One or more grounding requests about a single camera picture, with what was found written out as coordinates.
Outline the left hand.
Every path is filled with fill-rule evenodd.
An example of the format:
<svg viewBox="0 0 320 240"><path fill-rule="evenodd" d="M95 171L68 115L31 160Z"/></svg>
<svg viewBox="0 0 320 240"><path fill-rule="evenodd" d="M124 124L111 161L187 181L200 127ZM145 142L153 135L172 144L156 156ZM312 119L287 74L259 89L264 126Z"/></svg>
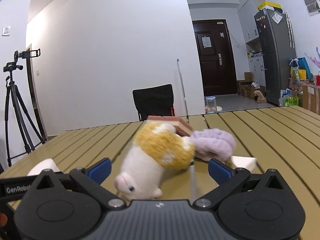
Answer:
<svg viewBox="0 0 320 240"><path fill-rule="evenodd" d="M8 218L4 213L0 213L0 227L6 226Z"/></svg>

